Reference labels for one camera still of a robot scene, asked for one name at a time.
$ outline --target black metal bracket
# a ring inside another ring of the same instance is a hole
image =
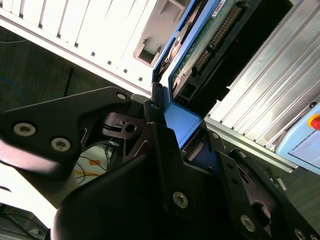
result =
[[[1,113],[2,163],[50,178],[69,176],[80,154],[111,138],[124,140],[124,159],[145,155],[155,161],[162,205],[191,219],[189,190],[175,132],[167,128],[163,91],[154,83],[152,100],[133,100],[115,87],[102,88]],[[183,193],[187,202],[175,193]]]
[[[217,133],[205,126],[198,133],[185,148],[186,159],[221,181],[233,229],[246,239],[318,238],[250,155],[240,149],[226,155]]]
[[[131,102],[122,90],[107,87],[3,112],[1,162],[46,176],[68,176],[99,120],[125,112]]]

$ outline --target light blue control box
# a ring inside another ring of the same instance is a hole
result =
[[[276,153],[309,171],[320,175],[320,130],[308,122],[320,116],[320,103],[299,120],[286,134]]]

